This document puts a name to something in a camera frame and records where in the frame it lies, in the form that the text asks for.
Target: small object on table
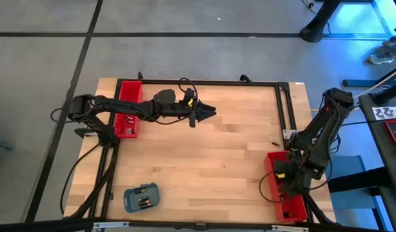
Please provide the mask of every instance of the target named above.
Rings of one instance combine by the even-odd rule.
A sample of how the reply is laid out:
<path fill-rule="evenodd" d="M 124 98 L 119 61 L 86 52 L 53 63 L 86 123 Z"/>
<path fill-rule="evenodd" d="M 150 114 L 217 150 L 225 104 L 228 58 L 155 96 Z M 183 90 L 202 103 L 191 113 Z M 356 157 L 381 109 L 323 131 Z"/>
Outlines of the small object on table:
<path fill-rule="evenodd" d="M 150 200 L 145 200 L 145 201 L 143 201 L 143 202 L 140 202 L 139 205 L 140 205 L 140 206 L 143 206 L 143 205 L 145 205 L 145 204 L 147 204 L 147 203 L 151 203 L 151 201 L 150 201 Z"/>
<path fill-rule="evenodd" d="M 289 218 L 289 217 L 291 217 L 291 215 L 290 215 L 290 213 L 289 212 L 282 212 L 282 215 L 284 216 L 284 218 Z"/>
<path fill-rule="evenodd" d="M 155 183 L 142 184 L 123 193 L 125 211 L 135 213 L 159 204 L 159 190 Z"/>
<path fill-rule="evenodd" d="M 141 197 L 141 198 L 138 199 L 139 202 L 142 202 L 144 200 L 149 200 L 149 196 Z"/>
<path fill-rule="evenodd" d="M 144 192 L 146 192 L 146 189 L 135 189 L 135 194 L 141 194 L 141 193 L 144 193 Z"/>
<path fill-rule="evenodd" d="M 140 207 L 141 207 L 141 209 L 146 209 L 146 208 L 152 207 L 152 203 L 143 204 L 143 205 L 140 205 Z"/>

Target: wooden table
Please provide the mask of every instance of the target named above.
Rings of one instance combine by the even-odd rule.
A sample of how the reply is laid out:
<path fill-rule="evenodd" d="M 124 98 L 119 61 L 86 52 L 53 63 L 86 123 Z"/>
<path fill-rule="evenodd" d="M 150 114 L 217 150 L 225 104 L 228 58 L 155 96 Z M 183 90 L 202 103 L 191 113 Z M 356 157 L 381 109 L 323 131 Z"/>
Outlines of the wooden table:
<path fill-rule="evenodd" d="M 96 95 L 114 97 L 117 79 L 99 80 Z M 176 85 L 143 85 L 144 100 Z M 114 199 L 107 218 L 172 222 L 275 223 L 273 204 L 259 194 L 258 183 L 266 171 L 263 160 L 269 151 L 282 150 L 275 91 L 272 87 L 197 86 L 199 98 L 215 106 L 217 115 L 190 128 L 188 121 L 170 126 L 142 122 L 137 139 L 122 139 L 113 181 Z M 303 83 L 290 83 L 298 129 L 311 121 L 310 105 Z M 98 117 L 108 122 L 109 113 Z M 83 141 L 80 155 L 97 143 Z M 101 156 L 97 148 L 77 166 L 65 216 L 71 215 L 91 192 Z M 313 181 L 316 186 L 324 181 Z M 161 202 L 155 208 L 129 214 L 123 192 L 140 184 L 158 184 Z M 270 196 L 265 182 L 263 193 Z M 311 192 L 318 206 L 335 221 L 328 188 Z M 97 212 L 103 197 L 99 197 Z"/>

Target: white sign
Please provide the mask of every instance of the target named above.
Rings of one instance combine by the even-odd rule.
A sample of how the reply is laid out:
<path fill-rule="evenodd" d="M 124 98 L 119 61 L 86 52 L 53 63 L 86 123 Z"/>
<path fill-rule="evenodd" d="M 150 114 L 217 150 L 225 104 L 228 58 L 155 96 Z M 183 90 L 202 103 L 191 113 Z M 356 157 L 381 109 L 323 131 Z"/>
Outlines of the white sign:
<path fill-rule="evenodd" d="M 376 120 L 396 119 L 396 107 L 373 107 Z"/>

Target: black cable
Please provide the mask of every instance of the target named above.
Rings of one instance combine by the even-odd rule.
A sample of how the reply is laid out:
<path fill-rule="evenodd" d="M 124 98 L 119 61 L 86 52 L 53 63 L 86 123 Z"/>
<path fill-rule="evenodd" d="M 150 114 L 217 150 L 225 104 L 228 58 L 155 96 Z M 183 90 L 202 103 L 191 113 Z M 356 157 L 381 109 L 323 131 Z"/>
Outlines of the black cable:
<path fill-rule="evenodd" d="M 341 125 L 341 126 L 350 126 L 350 125 L 363 124 L 363 123 L 373 123 L 373 122 L 384 122 L 384 121 L 386 121 L 386 120 L 389 120 L 389 119 L 373 120 L 373 121 L 363 121 L 363 122 L 351 122 L 351 123 L 343 124 L 343 125 Z"/>
<path fill-rule="evenodd" d="M 186 93 L 186 90 L 183 90 L 183 89 L 181 88 L 181 81 L 182 81 L 182 80 L 187 80 L 187 81 L 189 81 L 190 83 L 191 83 L 191 80 L 189 80 L 189 79 L 186 78 L 186 77 L 182 77 L 181 79 L 178 80 L 178 88 L 179 88 L 182 92 Z"/>
<path fill-rule="evenodd" d="M 54 113 L 55 113 L 56 111 L 58 111 L 58 110 L 68 110 L 68 109 L 66 109 L 66 108 L 56 108 L 56 109 L 54 109 L 54 110 L 50 113 L 50 120 L 52 120 L 52 121 L 54 121 L 54 122 L 56 122 L 56 123 L 71 123 L 71 122 L 74 122 L 74 121 L 65 121 L 65 122 L 61 122 L 61 121 L 58 121 L 58 120 L 54 119 Z"/>
<path fill-rule="evenodd" d="M 77 164 L 78 164 L 81 160 L 83 160 L 87 155 L 89 155 L 91 152 L 93 152 L 93 150 L 96 149 L 98 146 L 99 146 L 99 143 L 96 144 L 96 145 L 95 145 L 93 148 L 91 148 L 89 151 L 87 151 L 85 154 L 83 154 L 83 155 L 81 156 L 81 158 L 79 158 L 79 159 L 75 162 L 75 164 L 72 166 L 72 168 L 70 169 L 69 174 L 68 174 L 68 177 L 66 178 L 66 182 L 64 183 L 64 186 L 63 186 L 63 189 L 62 189 L 61 200 L 60 200 L 60 203 L 59 203 L 59 205 L 60 205 L 60 207 L 61 207 L 61 213 L 62 213 L 62 215 L 64 215 L 64 210 L 63 210 L 63 196 L 64 196 L 64 192 L 66 191 L 66 186 L 68 185 L 70 175 L 71 175 L 72 172 L 74 171 L 74 169 L 75 169 L 75 167 L 77 166 Z"/>
<path fill-rule="evenodd" d="M 339 151 L 339 149 L 340 149 L 341 138 L 340 138 L 339 134 L 337 134 L 336 138 L 333 140 L 333 142 L 335 142 L 335 141 L 337 141 L 337 146 L 334 147 L 334 148 L 330 148 L 330 151 L 335 150 L 335 151 L 331 152 L 331 154 L 337 153 Z"/>
<path fill-rule="evenodd" d="M 311 11 L 311 12 L 313 12 L 315 15 L 317 15 L 317 13 L 315 13 L 315 12 L 311 9 L 311 7 L 314 6 L 314 3 L 310 3 L 310 5 L 307 5 L 307 3 L 306 3 L 304 0 L 301 0 L 301 1 L 302 1 L 302 3 L 304 3 L 304 5 L 306 5 L 306 8 L 307 8 L 309 11 Z M 326 22 L 326 24 L 327 24 L 327 29 L 328 29 L 328 35 L 324 35 L 324 36 L 325 36 L 325 37 L 328 37 L 328 36 L 331 36 L 332 30 L 330 29 L 330 24 L 329 24 L 328 22 Z"/>
<path fill-rule="evenodd" d="M 267 176 L 269 176 L 272 172 L 273 172 L 273 171 L 270 171 L 269 173 L 265 174 L 265 175 L 261 178 L 261 180 L 260 180 L 260 182 L 259 182 L 259 184 L 258 184 L 258 190 L 260 191 L 261 196 L 262 196 L 266 201 L 271 202 L 271 203 L 281 203 L 281 201 L 276 201 L 276 200 L 268 199 L 267 197 L 264 196 L 264 194 L 263 194 L 262 191 L 261 191 L 261 184 L 262 184 L 262 181 L 263 181 Z"/>

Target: sneaker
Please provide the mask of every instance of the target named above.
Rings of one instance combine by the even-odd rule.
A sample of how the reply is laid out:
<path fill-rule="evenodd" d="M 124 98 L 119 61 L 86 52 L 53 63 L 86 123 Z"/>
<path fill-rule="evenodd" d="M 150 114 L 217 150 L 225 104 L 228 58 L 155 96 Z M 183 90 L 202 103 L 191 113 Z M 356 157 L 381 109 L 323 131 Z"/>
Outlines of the sneaker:
<path fill-rule="evenodd" d="M 383 52 L 368 57 L 368 60 L 373 64 L 391 63 L 394 59 L 396 57 L 393 52 Z"/>
<path fill-rule="evenodd" d="M 392 38 L 390 38 L 389 41 L 384 41 L 383 43 L 384 46 L 395 46 L 396 45 L 396 36 L 393 36 Z"/>

